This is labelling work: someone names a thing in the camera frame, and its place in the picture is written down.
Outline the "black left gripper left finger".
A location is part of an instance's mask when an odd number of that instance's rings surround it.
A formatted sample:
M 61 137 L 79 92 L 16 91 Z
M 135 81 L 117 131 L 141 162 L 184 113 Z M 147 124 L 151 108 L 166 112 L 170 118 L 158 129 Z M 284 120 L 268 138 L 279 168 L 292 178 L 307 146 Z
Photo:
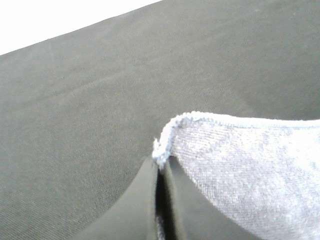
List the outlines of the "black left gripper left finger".
M 157 240 L 158 166 L 148 156 L 123 195 L 76 240 Z

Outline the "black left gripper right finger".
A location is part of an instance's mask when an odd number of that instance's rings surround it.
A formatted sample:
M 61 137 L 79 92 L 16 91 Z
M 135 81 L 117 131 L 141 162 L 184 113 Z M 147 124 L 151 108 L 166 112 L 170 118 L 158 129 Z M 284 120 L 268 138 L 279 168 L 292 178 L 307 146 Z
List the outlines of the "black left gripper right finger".
M 214 207 L 187 176 L 176 157 L 162 172 L 164 230 L 168 240 L 258 240 Z

